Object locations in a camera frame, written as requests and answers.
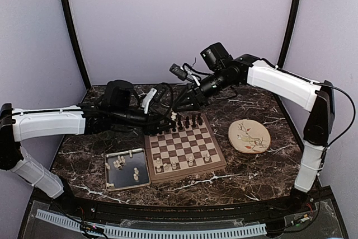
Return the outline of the white chess queen piece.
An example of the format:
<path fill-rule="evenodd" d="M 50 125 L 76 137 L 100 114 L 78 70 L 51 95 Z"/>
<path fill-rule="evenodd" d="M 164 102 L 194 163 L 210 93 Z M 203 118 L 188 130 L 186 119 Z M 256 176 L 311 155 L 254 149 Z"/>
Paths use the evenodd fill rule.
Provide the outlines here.
<path fill-rule="evenodd" d="M 175 112 L 171 113 L 171 120 L 173 120 L 173 121 L 177 120 L 177 113 L 175 113 Z"/>

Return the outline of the white chess knight piece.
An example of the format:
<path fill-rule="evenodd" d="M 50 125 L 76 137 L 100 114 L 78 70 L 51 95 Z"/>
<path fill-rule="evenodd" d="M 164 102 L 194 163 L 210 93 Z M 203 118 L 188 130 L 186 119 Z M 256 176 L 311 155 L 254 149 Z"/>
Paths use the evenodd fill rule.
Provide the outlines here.
<path fill-rule="evenodd" d="M 164 167 L 165 171 L 169 171 L 171 166 L 168 164 L 165 164 L 163 167 Z"/>

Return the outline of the white chess pawn piece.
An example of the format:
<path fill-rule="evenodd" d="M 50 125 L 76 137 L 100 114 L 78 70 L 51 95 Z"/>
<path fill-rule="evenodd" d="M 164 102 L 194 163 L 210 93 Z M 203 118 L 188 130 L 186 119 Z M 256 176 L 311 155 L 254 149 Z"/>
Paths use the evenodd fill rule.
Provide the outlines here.
<path fill-rule="evenodd" d="M 172 169 L 176 170 L 177 169 L 177 163 L 176 162 L 172 162 L 171 163 Z"/>

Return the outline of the white chess king piece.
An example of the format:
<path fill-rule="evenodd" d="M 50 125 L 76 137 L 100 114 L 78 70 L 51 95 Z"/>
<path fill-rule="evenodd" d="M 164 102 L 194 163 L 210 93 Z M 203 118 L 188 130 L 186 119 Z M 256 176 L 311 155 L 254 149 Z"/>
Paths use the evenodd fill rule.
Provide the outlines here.
<path fill-rule="evenodd" d="M 187 160 L 188 167 L 193 167 L 195 165 L 195 159 L 193 156 L 189 156 Z"/>

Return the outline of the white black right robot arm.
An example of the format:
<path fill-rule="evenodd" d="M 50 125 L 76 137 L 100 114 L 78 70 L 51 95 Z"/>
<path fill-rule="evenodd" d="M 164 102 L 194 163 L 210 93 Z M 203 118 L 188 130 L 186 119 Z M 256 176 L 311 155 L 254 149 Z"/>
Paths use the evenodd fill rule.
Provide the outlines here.
<path fill-rule="evenodd" d="M 250 85 L 272 93 L 291 129 L 294 129 L 293 122 L 282 99 L 310 113 L 304 127 L 299 172 L 285 202 L 290 213 L 299 212 L 307 204 L 308 194 L 323 168 L 329 148 L 328 138 L 335 119 L 333 85 L 329 81 L 320 83 L 289 73 L 267 59 L 250 54 L 234 59 L 222 43 L 210 45 L 200 55 L 212 73 L 201 82 L 185 86 L 173 103 L 174 112 L 200 110 L 221 90 L 232 85 Z"/>

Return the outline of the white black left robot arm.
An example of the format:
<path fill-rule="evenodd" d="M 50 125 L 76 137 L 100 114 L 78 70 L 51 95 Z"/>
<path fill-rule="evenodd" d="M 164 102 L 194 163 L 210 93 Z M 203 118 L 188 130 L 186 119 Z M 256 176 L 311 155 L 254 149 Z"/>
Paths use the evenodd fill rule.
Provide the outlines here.
<path fill-rule="evenodd" d="M 104 93 L 93 102 L 52 109 L 15 109 L 12 104 L 1 106 L 1 170 L 10 171 L 48 197 L 57 200 L 59 208 L 75 214 L 79 202 L 72 197 L 66 179 L 50 172 L 22 145 L 23 141 L 65 135 L 94 135 L 107 131 L 123 133 L 141 129 L 146 134 L 157 134 L 173 125 L 168 115 L 151 112 L 150 106 L 172 87 L 160 83 L 145 96 L 139 96 L 134 86 L 123 80 L 106 85 Z"/>

